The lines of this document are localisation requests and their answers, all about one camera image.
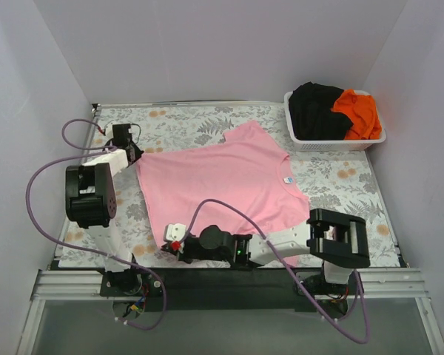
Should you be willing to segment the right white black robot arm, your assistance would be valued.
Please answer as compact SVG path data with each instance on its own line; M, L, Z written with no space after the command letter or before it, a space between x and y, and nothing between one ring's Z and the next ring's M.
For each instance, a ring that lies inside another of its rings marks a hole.
M320 284L329 294L345 288L353 270L371 265L366 221L325 209L312 209L307 221L266 237L231 234L216 225L194 236L183 224L169 225L166 242L169 251L185 263L224 261L240 270L310 254L323 261Z

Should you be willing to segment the pink t-shirt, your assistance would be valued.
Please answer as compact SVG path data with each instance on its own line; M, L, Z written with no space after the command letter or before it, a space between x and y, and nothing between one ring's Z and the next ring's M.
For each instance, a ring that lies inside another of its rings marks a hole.
M167 225L199 234L216 225L231 234L268 234L309 218L309 199L297 187L289 153L256 121L223 134L225 141L176 152L144 154L136 163L155 243Z

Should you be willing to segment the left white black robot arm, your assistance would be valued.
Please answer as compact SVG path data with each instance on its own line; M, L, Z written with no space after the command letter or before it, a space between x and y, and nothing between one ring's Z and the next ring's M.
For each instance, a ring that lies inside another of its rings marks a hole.
M129 265L132 252L116 225L118 201L113 178L134 164L143 152L132 139L132 124L113 124L105 129L105 153L65 172L67 218L87 231L98 251L106 254L104 270L111 287L128 296L142 289L142 277Z

